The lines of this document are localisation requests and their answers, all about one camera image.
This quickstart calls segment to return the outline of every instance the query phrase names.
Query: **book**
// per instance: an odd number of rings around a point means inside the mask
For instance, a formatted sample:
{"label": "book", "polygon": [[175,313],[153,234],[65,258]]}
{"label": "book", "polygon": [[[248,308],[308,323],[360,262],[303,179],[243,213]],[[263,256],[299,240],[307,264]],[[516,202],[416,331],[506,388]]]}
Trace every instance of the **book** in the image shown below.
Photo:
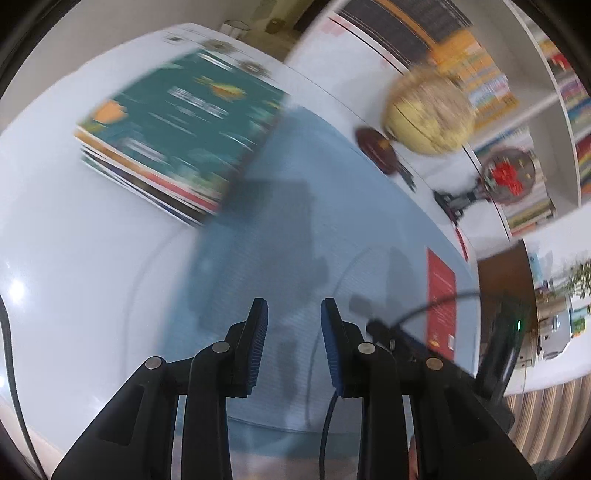
{"label": "book", "polygon": [[429,61],[441,74],[454,78],[468,96],[476,110],[475,130],[518,105],[507,77],[467,29],[432,48]]}
{"label": "book", "polygon": [[184,209],[185,213],[182,213],[180,209],[175,208],[175,206],[177,205],[175,205],[175,200],[172,197],[167,196],[165,193],[159,191],[158,189],[150,189],[150,186],[146,184],[141,184],[141,180],[139,180],[136,177],[131,177],[129,181],[125,181],[124,176],[121,175],[121,172],[119,172],[116,167],[104,162],[102,159],[100,159],[100,157],[92,155],[89,152],[84,152],[82,160],[85,162],[86,165],[98,171],[100,174],[102,174],[109,180],[112,180],[115,183],[123,186],[127,190],[130,190],[133,193],[138,194],[139,196],[148,200],[153,205],[156,205],[156,207],[159,207],[166,213],[172,215],[173,217],[179,220],[182,220],[185,223],[188,223],[191,226],[202,225],[207,217],[207,214],[205,212],[200,212],[199,210],[194,210],[190,207],[186,207]]}
{"label": "book", "polygon": [[85,162],[177,217],[215,214],[285,96],[230,61],[199,49],[112,96],[76,130]]}
{"label": "book", "polygon": [[350,0],[338,14],[405,67],[423,62],[431,49],[470,25],[450,0]]}

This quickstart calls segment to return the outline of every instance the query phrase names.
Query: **red book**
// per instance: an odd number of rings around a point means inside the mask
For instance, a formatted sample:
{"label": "red book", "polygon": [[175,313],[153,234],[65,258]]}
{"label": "red book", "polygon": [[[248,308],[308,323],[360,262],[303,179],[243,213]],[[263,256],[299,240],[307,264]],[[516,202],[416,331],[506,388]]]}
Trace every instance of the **red book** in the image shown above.
{"label": "red book", "polygon": [[[427,282],[429,303],[457,293],[456,274],[431,250],[427,250]],[[453,360],[456,348],[455,300],[427,312],[427,346],[442,357]]]}

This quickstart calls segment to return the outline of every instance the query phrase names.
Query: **book cover illustration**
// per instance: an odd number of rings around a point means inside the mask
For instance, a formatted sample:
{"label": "book cover illustration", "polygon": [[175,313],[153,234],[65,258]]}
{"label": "book cover illustration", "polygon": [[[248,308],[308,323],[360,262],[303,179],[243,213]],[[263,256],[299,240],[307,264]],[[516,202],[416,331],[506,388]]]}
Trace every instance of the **book cover illustration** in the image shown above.
{"label": "book cover illustration", "polygon": [[197,50],[107,100],[76,136],[106,160],[214,212],[284,95]]}

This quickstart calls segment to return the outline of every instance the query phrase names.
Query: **black cable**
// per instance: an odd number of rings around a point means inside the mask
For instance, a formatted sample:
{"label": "black cable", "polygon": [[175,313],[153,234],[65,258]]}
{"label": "black cable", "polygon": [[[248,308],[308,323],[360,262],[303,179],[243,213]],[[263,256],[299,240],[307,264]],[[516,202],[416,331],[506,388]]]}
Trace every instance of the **black cable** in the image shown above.
{"label": "black cable", "polygon": [[[433,300],[429,303],[426,303],[425,305],[422,305],[421,307],[411,310],[410,312],[402,315],[397,320],[395,320],[393,322],[393,325],[394,326],[402,325],[403,323],[409,321],[411,318],[413,318],[415,315],[418,315],[419,313],[422,313],[426,310],[430,310],[433,307],[437,307],[439,305],[442,305],[444,303],[448,303],[453,300],[469,299],[469,298],[483,297],[483,296],[487,297],[487,298],[489,298],[489,297],[495,298],[497,300],[500,300],[501,298],[507,300],[509,298],[508,296],[501,297],[501,296],[483,294],[482,292],[477,291],[477,290],[464,291],[461,293],[456,293],[454,295],[449,295],[447,297],[442,297],[437,300]],[[318,476],[319,476],[320,480],[326,480],[326,471],[324,468],[324,459],[326,456],[326,443],[328,442],[330,420],[332,419],[332,415],[335,410],[335,404],[336,404],[337,398],[339,398],[339,396],[337,395],[337,392],[335,390],[335,393],[333,393],[333,396],[330,399],[329,408],[326,411],[326,417],[324,418],[324,426],[322,427],[322,436],[320,437],[320,453],[319,453],[319,457],[318,457],[318,469],[319,469]]]}
{"label": "black cable", "polygon": [[482,292],[477,291],[477,290],[473,290],[473,291],[463,291],[461,293],[455,293],[454,295],[448,295],[447,297],[442,297],[440,299],[433,300],[429,303],[426,303],[425,305],[423,305],[421,307],[418,307],[414,310],[411,310],[408,313],[405,313],[404,315],[399,317],[397,320],[393,321],[392,327],[397,327],[398,325],[402,325],[403,323],[409,321],[415,315],[418,315],[419,313],[422,313],[426,310],[430,310],[433,307],[439,307],[439,305],[443,305],[444,303],[449,303],[453,300],[469,299],[469,298],[473,298],[473,297],[482,297],[482,296],[483,296]]}
{"label": "black cable", "polygon": [[320,437],[320,453],[318,455],[318,477],[320,480],[326,480],[326,470],[324,468],[324,459],[326,458],[326,443],[329,439],[329,428],[332,414],[335,411],[336,400],[339,398],[336,390],[330,399],[329,408],[326,410],[324,426],[322,427],[322,436]]}
{"label": "black cable", "polygon": [[35,447],[33,446],[33,442],[31,441],[31,436],[29,435],[29,431],[27,429],[27,425],[25,424],[25,419],[22,416],[22,408],[21,403],[18,399],[17,393],[17,382],[14,375],[14,363],[12,361],[12,335],[10,332],[10,321],[8,319],[8,311],[6,310],[6,305],[4,305],[4,301],[2,296],[0,295],[0,326],[2,327],[2,340],[4,341],[4,361],[6,363],[6,374],[8,377],[8,387],[10,389],[10,396],[12,397],[12,403],[14,405],[14,411],[17,414],[18,425],[21,428],[22,436],[25,439],[25,443],[31,452],[31,456],[33,457],[33,461],[35,462],[35,466],[39,470],[39,474],[43,480],[48,480],[45,470],[41,465],[39,457],[37,456],[37,452],[35,451]]}

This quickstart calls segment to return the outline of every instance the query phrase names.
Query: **table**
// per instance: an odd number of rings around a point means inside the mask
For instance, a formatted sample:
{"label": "table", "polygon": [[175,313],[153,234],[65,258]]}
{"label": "table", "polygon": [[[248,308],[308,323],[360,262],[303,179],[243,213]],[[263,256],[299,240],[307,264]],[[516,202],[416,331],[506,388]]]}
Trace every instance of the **table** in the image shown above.
{"label": "table", "polygon": [[[337,12],[348,0],[333,0],[306,30],[286,64],[351,109],[365,123],[382,129],[389,91],[406,72],[389,51]],[[398,156],[432,189],[450,193],[471,189],[480,162],[469,145],[445,155],[419,155],[395,142]],[[459,225],[479,259],[509,247],[510,230],[494,203],[479,202]]]}
{"label": "table", "polygon": [[[186,24],[91,60],[49,88],[3,132],[0,292],[11,317],[22,408],[50,472],[128,375],[158,348],[164,319],[203,242],[199,230],[87,169],[79,161],[73,127],[111,93],[196,48],[205,36],[235,43],[236,55],[261,63],[292,95],[292,106],[303,105],[347,139],[353,141],[355,128],[365,123],[295,70],[223,34]],[[430,188],[415,179],[416,194],[398,177],[392,181],[463,254],[455,227]],[[464,243],[474,270],[473,250]],[[478,340],[473,347],[476,353]],[[4,421],[10,404],[6,388],[0,403]],[[16,430],[10,434],[20,441]],[[284,442],[285,452],[294,444],[288,437],[281,433],[266,447]]]}

